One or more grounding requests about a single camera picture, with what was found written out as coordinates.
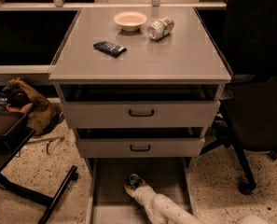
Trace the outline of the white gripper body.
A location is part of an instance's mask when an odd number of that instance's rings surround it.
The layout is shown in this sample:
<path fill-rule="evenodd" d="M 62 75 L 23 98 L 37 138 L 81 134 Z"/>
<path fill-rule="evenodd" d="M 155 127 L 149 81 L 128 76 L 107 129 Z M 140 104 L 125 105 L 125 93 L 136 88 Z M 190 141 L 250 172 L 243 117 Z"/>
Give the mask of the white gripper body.
<path fill-rule="evenodd" d="M 135 201 L 137 201 L 143 207 L 150 206 L 153 202 L 153 199 L 156 195 L 156 192 L 147 184 L 139 186 L 135 190 Z"/>

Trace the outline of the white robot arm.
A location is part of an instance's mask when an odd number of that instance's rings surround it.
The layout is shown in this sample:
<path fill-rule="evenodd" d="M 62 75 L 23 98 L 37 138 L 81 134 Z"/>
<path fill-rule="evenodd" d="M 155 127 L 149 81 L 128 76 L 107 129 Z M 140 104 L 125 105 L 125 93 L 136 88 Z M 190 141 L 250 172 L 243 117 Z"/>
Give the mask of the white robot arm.
<path fill-rule="evenodd" d="M 152 224 L 204 224 L 169 197 L 157 193 L 137 174 L 129 175 L 124 189 L 144 207 Z"/>

